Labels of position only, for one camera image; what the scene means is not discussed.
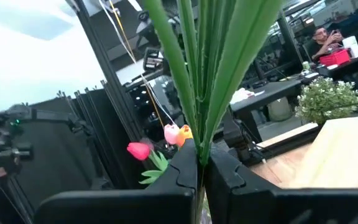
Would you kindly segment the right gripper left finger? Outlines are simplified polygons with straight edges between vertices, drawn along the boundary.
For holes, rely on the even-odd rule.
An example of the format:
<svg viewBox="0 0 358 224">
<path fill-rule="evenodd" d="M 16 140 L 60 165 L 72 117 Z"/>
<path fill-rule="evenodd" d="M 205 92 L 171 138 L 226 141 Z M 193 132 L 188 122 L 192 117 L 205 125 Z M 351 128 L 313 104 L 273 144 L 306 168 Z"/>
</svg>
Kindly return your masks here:
<svg viewBox="0 0 358 224">
<path fill-rule="evenodd" d="M 144 190 L 62 192 L 46 199 L 35 224 L 196 224 L 198 162 L 185 141 L 165 172 Z"/>
</svg>

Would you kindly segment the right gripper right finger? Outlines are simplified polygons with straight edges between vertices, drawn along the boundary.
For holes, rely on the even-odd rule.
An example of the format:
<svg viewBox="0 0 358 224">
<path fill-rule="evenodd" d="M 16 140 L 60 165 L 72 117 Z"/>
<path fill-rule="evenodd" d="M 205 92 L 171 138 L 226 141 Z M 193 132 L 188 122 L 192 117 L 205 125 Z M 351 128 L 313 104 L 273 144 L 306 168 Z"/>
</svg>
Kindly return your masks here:
<svg viewBox="0 0 358 224">
<path fill-rule="evenodd" d="M 281 189 L 217 146 L 204 180 L 213 224 L 358 224 L 358 189 Z"/>
</svg>

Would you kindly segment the red tulip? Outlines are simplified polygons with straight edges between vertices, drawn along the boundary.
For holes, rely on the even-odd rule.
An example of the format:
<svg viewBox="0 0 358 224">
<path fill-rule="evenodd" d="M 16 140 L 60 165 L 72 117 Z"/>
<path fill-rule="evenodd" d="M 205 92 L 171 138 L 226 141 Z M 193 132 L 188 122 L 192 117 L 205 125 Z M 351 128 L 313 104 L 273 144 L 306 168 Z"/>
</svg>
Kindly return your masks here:
<svg viewBox="0 0 358 224">
<path fill-rule="evenodd" d="M 156 169 L 147 170 L 141 173 L 145 179 L 140 181 L 140 184 L 147 185 L 154 183 L 168 167 L 168 160 L 165 156 L 161 152 L 155 151 L 154 147 L 150 144 L 143 142 L 130 142 L 127 146 L 127 151 L 137 160 L 149 160 L 156 167 Z"/>
</svg>

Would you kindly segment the pink tulip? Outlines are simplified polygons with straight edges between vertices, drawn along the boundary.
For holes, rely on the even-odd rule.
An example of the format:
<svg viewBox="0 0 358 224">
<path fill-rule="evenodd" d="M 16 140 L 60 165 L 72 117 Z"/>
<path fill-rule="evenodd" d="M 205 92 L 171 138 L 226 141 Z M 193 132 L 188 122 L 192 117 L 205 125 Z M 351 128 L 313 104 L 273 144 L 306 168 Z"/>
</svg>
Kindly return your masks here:
<svg viewBox="0 0 358 224">
<path fill-rule="evenodd" d="M 180 128 L 176 124 L 166 124 L 164 126 L 164 138 L 166 142 L 175 145 L 179 132 Z"/>
</svg>

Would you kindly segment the orange tulip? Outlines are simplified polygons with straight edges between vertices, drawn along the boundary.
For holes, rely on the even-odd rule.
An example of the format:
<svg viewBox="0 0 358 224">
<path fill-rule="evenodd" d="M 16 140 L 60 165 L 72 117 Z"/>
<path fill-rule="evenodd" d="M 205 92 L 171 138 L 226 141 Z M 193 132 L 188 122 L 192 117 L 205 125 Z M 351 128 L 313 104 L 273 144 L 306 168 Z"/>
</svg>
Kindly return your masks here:
<svg viewBox="0 0 358 224">
<path fill-rule="evenodd" d="M 191 128 L 187 124 L 185 124 L 179 129 L 179 132 L 176 137 L 176 145 L 178 147 L 182 147 L 187 139 L 193 139 L 193 134 Z"/>
</svg>

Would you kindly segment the black panel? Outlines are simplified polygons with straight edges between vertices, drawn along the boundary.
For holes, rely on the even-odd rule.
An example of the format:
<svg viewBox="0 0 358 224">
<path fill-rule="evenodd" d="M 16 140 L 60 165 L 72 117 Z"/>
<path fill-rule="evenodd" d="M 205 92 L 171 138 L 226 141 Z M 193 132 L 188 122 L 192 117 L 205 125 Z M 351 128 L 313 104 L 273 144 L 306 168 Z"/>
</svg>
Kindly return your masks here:
<svg viewBox="0 0 358 224">
<path fill-rule="evenodd" d="M 59 192 L 90 190 L 98 175 L 93 160 L 95 152 L 86 144 L 84 133 L 72 133 L 65 124 L 34 122 L 23 125 L 23 140 L 34 146 L 34 160 L 25 162 L 17 181 L 32 199 L 41 199 Z M 124 131 L 112 139 L 108 169 L 117 189 L 139 189 L 143 165 L 126 151 L 129 142 Z"/>
</svg>

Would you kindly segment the grey bin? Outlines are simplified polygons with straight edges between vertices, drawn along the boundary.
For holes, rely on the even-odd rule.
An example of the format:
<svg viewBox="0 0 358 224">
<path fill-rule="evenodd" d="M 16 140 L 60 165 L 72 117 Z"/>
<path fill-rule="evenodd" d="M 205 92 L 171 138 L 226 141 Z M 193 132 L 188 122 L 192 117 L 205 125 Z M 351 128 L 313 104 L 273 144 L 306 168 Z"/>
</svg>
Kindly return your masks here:
<svg viewBox="0 0 358 224">
<path fill-rule="evenodd" d="M 283 97 L 269 103 L 267 108 L 271 121 L 280 122 L 292 117 L 292 110 L 287 97 Z"/>
</svg>

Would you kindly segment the potted white-flowered plant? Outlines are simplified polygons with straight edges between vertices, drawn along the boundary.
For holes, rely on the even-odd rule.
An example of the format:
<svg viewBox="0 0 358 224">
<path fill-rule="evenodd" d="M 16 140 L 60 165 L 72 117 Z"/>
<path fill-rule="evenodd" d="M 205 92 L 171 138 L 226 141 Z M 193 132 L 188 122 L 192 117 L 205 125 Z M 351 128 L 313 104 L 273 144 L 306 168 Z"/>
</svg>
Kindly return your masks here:
<svg viewBox="0 0 358 224">
<path fill-rule="evenodd" d="M 303 86 L 297 96 L 295 115 L 307 122 L 324 124 L 329 119 L 346 118 L 358 108 L 354 82 L 318 77 Z"/>
</svg>

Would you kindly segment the dark grey desk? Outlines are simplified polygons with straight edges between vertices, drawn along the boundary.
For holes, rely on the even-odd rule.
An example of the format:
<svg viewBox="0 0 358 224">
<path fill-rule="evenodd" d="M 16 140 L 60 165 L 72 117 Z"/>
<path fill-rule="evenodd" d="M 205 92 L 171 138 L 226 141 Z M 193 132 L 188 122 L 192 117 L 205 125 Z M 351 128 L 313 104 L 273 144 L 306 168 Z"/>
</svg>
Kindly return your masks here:
<svg viewBox="0 0 358 224">
<path fill-rule="evenodd" d="M 302 82 L 300 80 L 271 82 L 259 89 L 256 89 L 256 92 L 265 90 L 265 93 L 231 105 L 234 116 L 240 119 L 247 126 L 247 132 L 254 142 L 260 143 L 262 142 L 262 138 L 252 115 L 252 111 L 266 106 L 277 99 L 294 95 L 300 89 L 301 84 Z"/>
</svg>

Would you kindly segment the white cloth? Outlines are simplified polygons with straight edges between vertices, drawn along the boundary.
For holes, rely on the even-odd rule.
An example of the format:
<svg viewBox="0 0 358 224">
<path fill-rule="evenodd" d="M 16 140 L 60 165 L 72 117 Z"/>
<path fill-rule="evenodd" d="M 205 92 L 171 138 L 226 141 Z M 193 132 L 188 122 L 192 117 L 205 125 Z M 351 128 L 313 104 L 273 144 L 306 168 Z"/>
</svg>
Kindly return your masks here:
<svg viewBox="0 0 358 224">
<path fill-rule="evenodd" d="M 255 96 L 255 93 L 253 91 L 246 90 L 245 88 L 240 88 L 239 90 L 234 92 L 230 104 L 232 105 L 234 103 L 246 100 L 253 96 Z"/>
</svg>

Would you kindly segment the red box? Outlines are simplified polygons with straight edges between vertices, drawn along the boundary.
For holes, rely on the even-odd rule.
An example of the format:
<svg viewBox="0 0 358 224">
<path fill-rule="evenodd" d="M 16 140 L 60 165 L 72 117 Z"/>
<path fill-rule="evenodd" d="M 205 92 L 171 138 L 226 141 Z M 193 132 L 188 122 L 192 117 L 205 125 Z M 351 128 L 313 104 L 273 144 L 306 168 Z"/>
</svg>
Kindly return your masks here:
<svg viewBox="0 0 358 224">
<path fill-rule="evenodd" d="M 329 55 L 322 56 L 319 58 L 320 64 L 325 66 L 342 65 L 350 61 L 351 58 L 346 49 L 337 50 Z"/>
</svg>

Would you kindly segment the person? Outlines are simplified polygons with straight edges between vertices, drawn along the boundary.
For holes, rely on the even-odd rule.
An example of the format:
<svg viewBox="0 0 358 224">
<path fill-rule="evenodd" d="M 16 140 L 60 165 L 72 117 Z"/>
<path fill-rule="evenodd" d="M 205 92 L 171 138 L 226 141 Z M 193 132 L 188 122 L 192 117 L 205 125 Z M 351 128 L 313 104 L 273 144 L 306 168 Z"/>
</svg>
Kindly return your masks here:
<svg viewBox="0 0 358 224">
<path fill-rule="evenodd" d="M 308 48 L 308 54 L 312 61 L 316 62 L 320 56 L 327 54 L 330 50 L 340 48 L 343 36 L 338 29 L 329 32 L 324 27 L 317 27 L 312 39 L 313 41 Z"/>
</svg>

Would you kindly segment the white cup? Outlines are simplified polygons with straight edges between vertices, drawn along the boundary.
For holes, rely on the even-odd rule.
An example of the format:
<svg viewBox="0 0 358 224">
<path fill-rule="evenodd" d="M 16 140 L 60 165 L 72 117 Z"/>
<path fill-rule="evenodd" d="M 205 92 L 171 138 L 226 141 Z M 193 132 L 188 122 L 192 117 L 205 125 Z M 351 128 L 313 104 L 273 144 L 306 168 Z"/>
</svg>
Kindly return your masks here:
<svg viewBox="0 0 358 224">
<path fill-rule="evenodd" d="M 345 49 L 351 53 L 351 58 L 358 58 L 358 43 L 356 37 L 350 36 L 342 40 Z"/>
</svg>

